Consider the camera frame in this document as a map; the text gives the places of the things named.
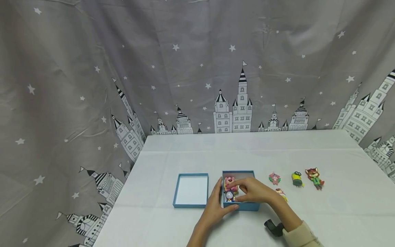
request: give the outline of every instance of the beige sleeve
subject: beige sleeve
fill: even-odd
[[[293,231],[283,229],[282,233],[289,247],[323,247],[304,221]]]

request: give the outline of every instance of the minion figurine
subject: minion figurine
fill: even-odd
[[[302,174],[300,172],[298,172],[298,171],[294,172],[292,174],[292,184],[297,187],[300,187],[300,186],[304,187],[305,185],[303,184],[300,176],[302,176]]]

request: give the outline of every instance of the toy figurine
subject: toy figurine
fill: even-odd
[[[322,181],[319,176],[320,174],[318,173],[318,168],[311,168],[308,170],[305,170],[308,179],[313,181],[314,186],[316,187],[317,190],[322,190],[322,186],[324,185],[325,181]]]
[[[292,184],[297,187],[300,187],[300,186],[304,187],[305,185],[303,184],[302,178],[300,176],[302,176],[302,173],[297,172],[297,171],[294,172],[292,174]]]
[[[230,188],[230,189],[227,189],[226,188],[226,186],[228,185],[228,184],[230,184],[230,183],[232,183],[232,182],[234,182],[235,181],[235,178],[234,177],[226,177],[225,179],[224,179],[224,193],[226,193],[226,192],[228,192],[228,191],[231,191],[232,193],[233,193],[233,195],[237,195],[238,193],[239,193],[239,187],[236,185],[236,186],[233,186],[232,188]]]
[[[235,196],[233,195],[233,193],[231,191],[228,191],[225,194],[225,202],[235,202]]]
[[[280,196],[282,196],[286,202],[288,202],[288,199],[287,199],[287,197],[285,196],[284,191],[282,191],[281,189],[276,189],[276,192],[277,192]]]
[[[269,175],[269,180],[274,184],[278,185],[278,183],[281,181],[280,175],[277,175],[276,173],[272,173]]]

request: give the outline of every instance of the fox figurine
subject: fox figurine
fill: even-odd
[[[316,187],[317,190],[322,190],[322,186],[324,185],[325,181],[322,181],[319,176],[320,174],[318,173],[318,168],[311,168],[308,170],[305,170],[308,179],[313,181],[314,186]]]

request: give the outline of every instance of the pink figurine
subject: pink figurine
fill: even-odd
[[[224,193],[231,191],[233,192],[233,195],[237,195],[239,193],[239,188],[237,186],[233,186],[230,189],[227,189],[226,186],[232,182],[234,182],[235,178],[234,177],[226,177],[224,179]]]
[[[272,173],[269,175],[269,180],[274,184],[278,185],[278,183],[281,181],[280,175],[277,175],[276,173]]]

